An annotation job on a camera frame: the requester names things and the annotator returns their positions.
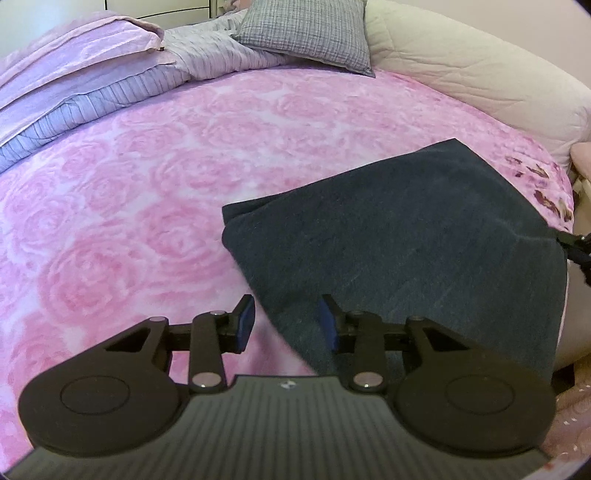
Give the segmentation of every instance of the folded towel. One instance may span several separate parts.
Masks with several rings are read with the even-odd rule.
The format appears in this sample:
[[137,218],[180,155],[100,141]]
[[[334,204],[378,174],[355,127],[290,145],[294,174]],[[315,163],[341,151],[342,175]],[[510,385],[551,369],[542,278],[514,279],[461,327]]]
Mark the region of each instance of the folded towel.
[[[223,217],[223,243],[261,306],[319,374],[348,367],[318,324],[330,293],[387,322],[428,317],[551,377],[564,251],[527,199],[458,140],[226,205]],[[390,364],[401,376],[400,357]]]
[[157,25],[102,11],[0,60],[0,145],[74,95],[175,61]]

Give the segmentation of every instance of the pillow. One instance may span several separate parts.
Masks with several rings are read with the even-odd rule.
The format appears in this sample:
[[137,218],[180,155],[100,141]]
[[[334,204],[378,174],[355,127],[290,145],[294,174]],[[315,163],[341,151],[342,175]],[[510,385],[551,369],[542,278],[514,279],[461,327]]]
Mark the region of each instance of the pillow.
[[407,75],[525,132],[566,171],[570,147],[591,134],[591,90],[500,38],[443,15],[368,0],[374,68]]
[[374,76],[363,0],[253,0],[233,35],[246,47]]

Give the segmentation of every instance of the black ribbed plate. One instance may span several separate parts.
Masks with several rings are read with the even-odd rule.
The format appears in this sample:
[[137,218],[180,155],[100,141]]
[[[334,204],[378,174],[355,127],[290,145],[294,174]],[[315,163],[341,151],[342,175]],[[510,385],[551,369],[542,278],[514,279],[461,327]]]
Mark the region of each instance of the black ribbed plate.
[[517,480],[548,458],[461,458],[416,439],[380,397],[335,377],[239,377],[195,396],[158,439],[103,458],[36,449],[10,480]]

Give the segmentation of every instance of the gray plaid pillow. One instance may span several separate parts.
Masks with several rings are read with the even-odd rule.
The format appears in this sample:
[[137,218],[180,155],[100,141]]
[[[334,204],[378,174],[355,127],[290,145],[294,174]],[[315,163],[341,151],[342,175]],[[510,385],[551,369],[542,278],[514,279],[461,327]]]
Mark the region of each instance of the gray plaid pillow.
[[253,0],[232,37],[250,48],[374,76],[364,13],[363,0]]

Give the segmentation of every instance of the pink floral bedspread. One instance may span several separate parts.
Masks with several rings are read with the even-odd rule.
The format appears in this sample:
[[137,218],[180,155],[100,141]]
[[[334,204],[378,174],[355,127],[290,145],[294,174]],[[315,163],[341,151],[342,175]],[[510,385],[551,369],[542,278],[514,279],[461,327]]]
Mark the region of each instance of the pink floral bedspread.
[[[249,291],[221,208],[456,137],[551,226],[568,178],[535,141],[406,77],[284,67],[191,84],[78,128],[0,176],[0,471],[30,448],[17,399],[45,369],[149,316]],[[171,376],[184,381],[186,356]],[[260,309],[235,373],[311,374]]]

